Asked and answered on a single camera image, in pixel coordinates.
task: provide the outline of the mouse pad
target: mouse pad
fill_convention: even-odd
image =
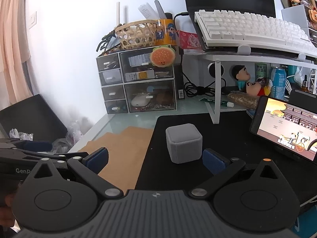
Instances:
[[[157,119],[153,135],[135,189],[189,191],[212,174],[196,161],[172,163],[166,145],[167,127],[192,123],[202,134],[202,149],[211,148],[224,157],[238,157],[246,163],[258,164],[271,158],[293,188],[300,203],[317,195],[317,165],[294,161],[274,150],[274,145],[249,132],[251,118],[245,111],[220,113],[220,124],[213,124],[208,113],[166,115]],[[308,203],[301,212],[312,207]]]

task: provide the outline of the finger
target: finger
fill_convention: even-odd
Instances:
[[[4,227],[14,227],[15,219],[0,219],[0,225]]]
[[[4,198],[5,204],[7,206],[11,206],[12,205],[12,201],[14,199],[15,193],[9,194]]]
[[[10,207],[0,207],[0,220],[14,219],[12,209]]]

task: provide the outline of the barcode label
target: barcode label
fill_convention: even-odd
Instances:
[[[131,67],[141,66],[143,63],[151,63],[149,54],[136,55],[129,57],[129,64]]]
[[[179,89],[179,98],[184,98],[184,92],[182,89]]]

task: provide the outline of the gray velvet box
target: gray velvet box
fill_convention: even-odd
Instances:
[[[202,155],[202,135],[191,123],[166,129],[168,152],[173,163],[198,160]]]

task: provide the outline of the green tube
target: green tube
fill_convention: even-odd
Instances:
[[[207,102],[207,103],[210,103],[210,104],[215,104],[215,100],[208,99],[208,98],[202,98],[202,99],[199,99],[199,101]],[[234,107],[235,106],[234,103],[228,102],[228,101],[223,101],[223,100],[220,100],[220,105],[222,105],[224,107]]]

